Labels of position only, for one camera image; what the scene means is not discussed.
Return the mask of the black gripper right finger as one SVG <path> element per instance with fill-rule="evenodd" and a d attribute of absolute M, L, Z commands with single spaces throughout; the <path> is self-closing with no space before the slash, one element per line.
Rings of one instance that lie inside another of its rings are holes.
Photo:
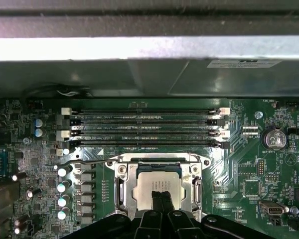
<path fill-rule="evenodd" d="M 176 210 L 171 194 L 162 192 L 162 208 L 173 239 L 270 239 L 271 237 L 218 215 L 207 215 L 198 222 L 191 214 Z"/>

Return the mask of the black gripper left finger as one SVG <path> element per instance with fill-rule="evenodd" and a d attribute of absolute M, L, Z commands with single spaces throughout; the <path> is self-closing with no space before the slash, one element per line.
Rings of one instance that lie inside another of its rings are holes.
<path fill-rule="evenodd" d="M 65 239 L 159 239 L 163 218 L 162 192 L 152 191 L 152 210 L 131 220 L 114 214 L 64 236 Z"/>

